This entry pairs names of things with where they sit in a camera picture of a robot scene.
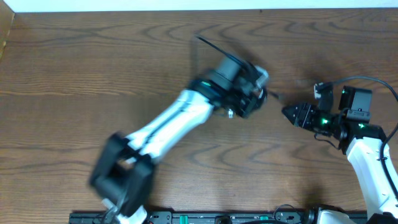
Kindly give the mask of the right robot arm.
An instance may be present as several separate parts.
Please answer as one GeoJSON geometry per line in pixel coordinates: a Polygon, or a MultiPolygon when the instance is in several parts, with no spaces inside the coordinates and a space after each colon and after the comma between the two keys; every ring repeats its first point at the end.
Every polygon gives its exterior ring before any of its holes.
{"type": "Polygon", "coordinates": [[[368,223],[397,223],[397,172],[392,164],[387,136],[370,124],[372,91],[344,86],[337,114],[331,113],[333,89],[315,85],[318,105],[285,106],[282,114],[298,128],[315,136],[333,137],[358,178],[366,203],[368,223]]]}

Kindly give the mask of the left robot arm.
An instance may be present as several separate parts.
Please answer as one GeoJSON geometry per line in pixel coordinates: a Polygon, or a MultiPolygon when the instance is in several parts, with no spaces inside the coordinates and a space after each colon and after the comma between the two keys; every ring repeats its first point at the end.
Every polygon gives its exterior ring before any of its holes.
{"type": "Polygon", "coordinates": [[[171,148],[220,108],[247,118],[267,98],[268,81],[264,68],[225,57],[149,124],[126,136],[110,136],[89,178],[108,209],[101,222],[144,223],[156,167],[171,148]]]}

